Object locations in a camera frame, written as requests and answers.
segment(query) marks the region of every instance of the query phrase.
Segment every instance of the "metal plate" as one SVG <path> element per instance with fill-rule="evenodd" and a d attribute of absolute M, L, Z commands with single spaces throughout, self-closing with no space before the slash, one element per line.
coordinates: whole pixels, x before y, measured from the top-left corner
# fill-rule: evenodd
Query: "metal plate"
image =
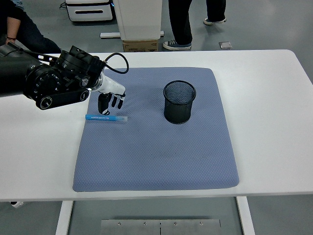
<path fill-rule="evenodd" d="M 222 50 L 229 50 L 229 49 L 233 49 L 232 45 L 230 44 L 230 42 L 220 42 L 220 48 Z"/>
<path fill-rule="evenodd" d="M 218 219 L 102 220 L 100 235 L 221 235 Z"/>

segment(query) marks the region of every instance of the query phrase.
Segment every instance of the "white table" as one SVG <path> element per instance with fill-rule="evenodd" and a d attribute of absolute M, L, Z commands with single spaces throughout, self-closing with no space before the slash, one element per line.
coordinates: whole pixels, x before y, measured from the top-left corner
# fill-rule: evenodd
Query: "white table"
<path fill-rule="evenodd" d="M 95 55 L 105 59 L 109 54 Z M 0 98 L 0 201 L 313 193 L 313 87 L 293 52 L 124 55 L 131 68 L 212 69 L 224 106 L 239 184 L 211 190 L 74 192 L 75 163 L 88 102 L 41 111 L 34 101 L 18 95 Z M 125 62 L 113 57 L 109 65 L 120 68 Z"/>

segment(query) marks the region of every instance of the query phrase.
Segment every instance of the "mesh pencil cup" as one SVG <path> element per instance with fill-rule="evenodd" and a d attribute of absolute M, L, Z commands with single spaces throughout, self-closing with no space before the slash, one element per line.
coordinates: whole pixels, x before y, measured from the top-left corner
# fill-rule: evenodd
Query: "mesh pencil cup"
<path fill-rule="evenodd" d="M 173 124 L 183 124 L 190 119 L 192 101 L 196 97 L 195 88 L 185 81 L 172 81 L 164 89 L 164 116 Z"/>

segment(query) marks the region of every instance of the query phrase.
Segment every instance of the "jeans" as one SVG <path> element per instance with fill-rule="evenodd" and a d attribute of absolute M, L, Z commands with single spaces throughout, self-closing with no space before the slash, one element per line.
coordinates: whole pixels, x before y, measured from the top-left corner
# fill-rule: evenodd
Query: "jeans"
<path fill-rule="evenodd" d="M 1 32 L 0 45 L 5 44 L 3 41 L 3 34 L 6 34 L 6 28 L 4 32 Z M 21 19 L 21 25 L 16 36 L 16 39 L 20 41 L 30 51 L 48 54 L 48 53 L 61 53 L 60 48 L 50 39 L 45 38 L 35 25 L 35 23 L 24 12 Z"/>

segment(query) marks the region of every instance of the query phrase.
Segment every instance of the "blue marker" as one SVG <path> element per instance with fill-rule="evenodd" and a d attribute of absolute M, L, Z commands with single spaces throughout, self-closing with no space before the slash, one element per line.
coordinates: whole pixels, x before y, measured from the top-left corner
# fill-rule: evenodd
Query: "blue marker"
<path fill-rule="evenodd" d="M 111 115 L 91 115 L 86 114 L 86 120 L 102 120 L 102 121 L 127 121 L 127 117 L 123 116 L 111 116 Z"/>

